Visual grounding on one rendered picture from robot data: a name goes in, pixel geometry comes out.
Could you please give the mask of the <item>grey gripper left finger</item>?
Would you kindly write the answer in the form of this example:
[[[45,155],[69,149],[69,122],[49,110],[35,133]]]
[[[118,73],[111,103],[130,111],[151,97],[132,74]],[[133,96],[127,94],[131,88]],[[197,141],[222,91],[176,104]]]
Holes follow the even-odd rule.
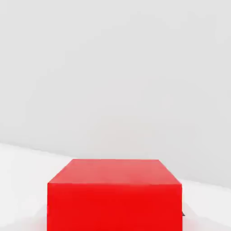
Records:
[[[46,205],[43,205],[35,215],[35,231],[47,231]]]

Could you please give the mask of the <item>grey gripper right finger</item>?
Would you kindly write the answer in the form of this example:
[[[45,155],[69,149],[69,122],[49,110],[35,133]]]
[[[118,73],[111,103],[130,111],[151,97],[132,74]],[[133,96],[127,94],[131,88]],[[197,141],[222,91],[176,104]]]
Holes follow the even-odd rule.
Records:
[[[182,212],[183,231],[197,231],[198,216],[186,202],[183,202]]]

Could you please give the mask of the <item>small red cube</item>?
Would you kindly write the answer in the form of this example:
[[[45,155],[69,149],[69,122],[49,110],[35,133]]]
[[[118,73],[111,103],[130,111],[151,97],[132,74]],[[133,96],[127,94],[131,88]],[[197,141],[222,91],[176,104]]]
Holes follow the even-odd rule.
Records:
[[[159,160],[74,159],[47,184],[47,231],[183,231],[182,184]]]

